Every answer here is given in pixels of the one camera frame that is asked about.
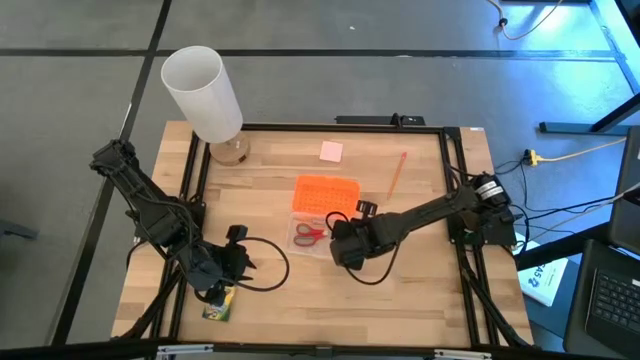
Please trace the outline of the metal desk frame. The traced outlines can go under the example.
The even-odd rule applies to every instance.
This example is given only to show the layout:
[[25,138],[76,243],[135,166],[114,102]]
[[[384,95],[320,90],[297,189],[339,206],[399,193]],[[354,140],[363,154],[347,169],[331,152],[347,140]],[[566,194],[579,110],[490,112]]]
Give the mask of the metal desk frame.
[[608,13],[611,13],[611,10],[609,9],[609,6],[605,4],[605,1],[607,0],[591,0],[589,7],[607,42],[609,50],[612,53],[612,57],[624,76],[631,92],[634,95],[637,95],[640,93],[640,83],[629,66],[628,58],[620,47],[620,44],[616,39],[614,29],[610,25]]

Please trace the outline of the black aluminium table frame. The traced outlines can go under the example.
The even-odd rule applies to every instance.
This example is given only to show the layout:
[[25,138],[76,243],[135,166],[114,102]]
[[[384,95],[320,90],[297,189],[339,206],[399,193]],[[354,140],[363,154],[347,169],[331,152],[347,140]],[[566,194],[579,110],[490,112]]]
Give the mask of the black aluminium table frame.
[[[399,133],[387,126],[262,124],[248,136],[251,152],[244,163],[209,168],[204,235],[222,244],[229,226],[247,226],[254,280],[236,293],[227,322],[204,319],[202,303],[187,293],[180,317],[163,317],[161,335],[209,343],[469,346],[462,282],[445,222],[414,232],[397,256],[366,262],[357,278],[331,259],[288,252],[286,236],[299,175],[354,179],[362,197],[381,211],[404,211],[445,193],[443,149],[461,147],[460,163],[473,173],[492,169],[483,131],[465,128],[454,138],[432,127]],[[323,141],[344,145],[340,163],[319,159]],[[407,159],[387,200],[403,152]]]

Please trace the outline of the crayon box green yellow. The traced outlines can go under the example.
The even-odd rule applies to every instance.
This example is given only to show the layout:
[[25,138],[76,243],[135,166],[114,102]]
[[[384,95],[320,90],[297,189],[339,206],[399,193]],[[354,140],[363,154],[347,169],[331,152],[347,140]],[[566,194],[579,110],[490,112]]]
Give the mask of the crayon box green yellow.
[[227,322],[231,316],[231,307],[236,294],[235,287],[225,287],[226,298],[222,306],[214,306],[206,303],[202,317],[206,320]]

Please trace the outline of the black monitor back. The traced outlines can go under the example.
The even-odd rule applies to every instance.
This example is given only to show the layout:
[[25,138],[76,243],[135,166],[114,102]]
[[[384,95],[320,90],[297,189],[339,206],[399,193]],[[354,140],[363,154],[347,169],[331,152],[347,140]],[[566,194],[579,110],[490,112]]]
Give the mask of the black monitor back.
[[629,129],[616,192],[629,193],[614,202],[609,222],[610,240],[640,255],[640,126]]

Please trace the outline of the black crossbar with silver brackets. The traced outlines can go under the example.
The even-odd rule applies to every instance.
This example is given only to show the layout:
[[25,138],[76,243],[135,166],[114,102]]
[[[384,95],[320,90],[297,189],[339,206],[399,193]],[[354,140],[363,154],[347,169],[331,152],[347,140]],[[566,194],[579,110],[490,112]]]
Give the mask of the black crossbar with silver brackets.
[[181,342],[170,338],[116,338],[104,342],[4,349],[0,350],[0,360],[132,360],[200,353],[285,354],[320,359],[331,359],[336,356],[381,356],[419,357],[425,360],[621,360],[611,357],[543,351],[535,347],[515,348],[497,345],[452,349]]

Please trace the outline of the black laptop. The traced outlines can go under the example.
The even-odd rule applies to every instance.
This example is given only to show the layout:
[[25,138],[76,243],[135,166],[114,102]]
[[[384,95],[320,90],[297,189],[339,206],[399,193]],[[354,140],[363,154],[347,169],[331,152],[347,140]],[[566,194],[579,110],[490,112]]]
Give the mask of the black laptop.
[[595,240],[586,244],[563,347],[640,360],[640,260]]

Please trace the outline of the black diagonal desk beam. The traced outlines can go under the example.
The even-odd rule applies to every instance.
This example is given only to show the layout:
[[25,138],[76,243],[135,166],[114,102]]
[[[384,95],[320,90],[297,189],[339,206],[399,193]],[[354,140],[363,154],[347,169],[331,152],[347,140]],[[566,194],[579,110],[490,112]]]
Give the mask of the black diagonal desk beam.
[[608,245],[609,223],[588,228],[573,235],[540,245],[515,256],[518,271],[544,265],[555,260],[580,254],[589,242]]

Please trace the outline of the black desk foot bar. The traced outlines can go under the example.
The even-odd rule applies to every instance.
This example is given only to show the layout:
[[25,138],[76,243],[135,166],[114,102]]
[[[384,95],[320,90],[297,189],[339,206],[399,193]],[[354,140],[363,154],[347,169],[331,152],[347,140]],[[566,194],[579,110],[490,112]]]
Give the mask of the black desk foot bar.
[[541,122],[539,131],[548,134],[625,136],[630,126],[622,125],[622,122],[639,112],[640,93],[595,123]]

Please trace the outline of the pink sticky note pad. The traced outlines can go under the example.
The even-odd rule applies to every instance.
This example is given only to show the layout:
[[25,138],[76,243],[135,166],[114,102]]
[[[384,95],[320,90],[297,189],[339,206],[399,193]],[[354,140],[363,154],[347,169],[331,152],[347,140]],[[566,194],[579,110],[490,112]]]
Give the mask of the pink sticky note pad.
[[344,145],[337,142],[323,141],[321,144],[319,159],[333,163],[340,163]]

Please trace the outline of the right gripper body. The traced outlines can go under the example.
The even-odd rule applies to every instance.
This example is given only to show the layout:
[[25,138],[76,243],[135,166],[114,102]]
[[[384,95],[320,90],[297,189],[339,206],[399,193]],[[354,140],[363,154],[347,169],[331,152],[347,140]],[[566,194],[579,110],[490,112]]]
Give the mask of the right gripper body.
[[331,231],[331,253],[382,254],[384,244],[374,229],[381,224],[382,219],[383,215],[364,220],[336,219]]

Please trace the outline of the clear plastic pencil box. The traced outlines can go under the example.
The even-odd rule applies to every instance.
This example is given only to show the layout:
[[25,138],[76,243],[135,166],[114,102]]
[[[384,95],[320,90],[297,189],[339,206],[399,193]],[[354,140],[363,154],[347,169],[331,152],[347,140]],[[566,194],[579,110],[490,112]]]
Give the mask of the clear plastic pencil box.
[[[293,237],[296,234],[296,226],[300,223],[295,221],[294,218],[297,216],[318,216],[323,217],[325,222],[320,225],[312,224],[310,226],[314,228],[322,228],[325,231],[326,237],[320,240],[316,245],[312,247],[299,247],[293,243]],[[331,242],[331,229],[334,223],[334,219],[330,218],[329,221],[326,221],[325,215],[318,214],[310,214],[310,213],[302,213],[302,212],[293,212],[290,214],[288,230],[287,230],[287,251],[293,254],[298,255],[307,255],[320,259],[331,259],[331,251],[330,251],[330,242]]]

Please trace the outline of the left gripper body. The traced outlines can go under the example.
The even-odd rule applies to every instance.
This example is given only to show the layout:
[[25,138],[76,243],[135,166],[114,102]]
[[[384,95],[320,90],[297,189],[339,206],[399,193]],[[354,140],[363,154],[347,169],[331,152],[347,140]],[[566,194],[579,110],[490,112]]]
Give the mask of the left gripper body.
[[247,250],[239,244],[213,245],[200,241],[189,252],[186,279],[198,291],[205,291],[216,283],[233,284],[246,270]]

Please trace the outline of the white shade table lamp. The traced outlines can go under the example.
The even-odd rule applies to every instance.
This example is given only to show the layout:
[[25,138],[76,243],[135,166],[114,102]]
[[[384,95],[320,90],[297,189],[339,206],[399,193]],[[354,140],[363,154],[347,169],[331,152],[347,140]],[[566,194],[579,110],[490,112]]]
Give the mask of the white shade table lamp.
[[218,52],[205,46],[179,49],[163,63],[161,80],[216,162],[233,166],[247,159],[244,118]]

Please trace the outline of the orange perforated box lid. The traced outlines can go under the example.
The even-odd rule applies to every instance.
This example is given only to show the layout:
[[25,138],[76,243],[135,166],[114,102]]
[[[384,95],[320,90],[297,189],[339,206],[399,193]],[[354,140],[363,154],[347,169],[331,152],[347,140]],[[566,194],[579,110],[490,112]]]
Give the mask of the orange perforated box lid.
[[315,215],[341,212],[353,216],[360,200],[360,183],[341,177],[300,175],[296,179],[292,211]]

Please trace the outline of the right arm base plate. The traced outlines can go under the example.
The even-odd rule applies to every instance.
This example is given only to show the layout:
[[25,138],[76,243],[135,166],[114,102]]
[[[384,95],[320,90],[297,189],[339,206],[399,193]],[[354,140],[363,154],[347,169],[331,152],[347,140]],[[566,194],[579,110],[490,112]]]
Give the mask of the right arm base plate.
[[515,245],[514,222],[515,216],[508,207],[480,206],[447,218],[449,235],[453,243],[478,246]]

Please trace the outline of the white printed book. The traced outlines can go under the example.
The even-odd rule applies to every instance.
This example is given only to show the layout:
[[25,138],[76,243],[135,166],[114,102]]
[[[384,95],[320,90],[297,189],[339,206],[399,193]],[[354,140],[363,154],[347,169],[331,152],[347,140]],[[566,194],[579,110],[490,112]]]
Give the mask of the white printed book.
[[561,258],[550,263],[519,270],[522,292],[541,305],[551,307],[558,293],[569,260]]

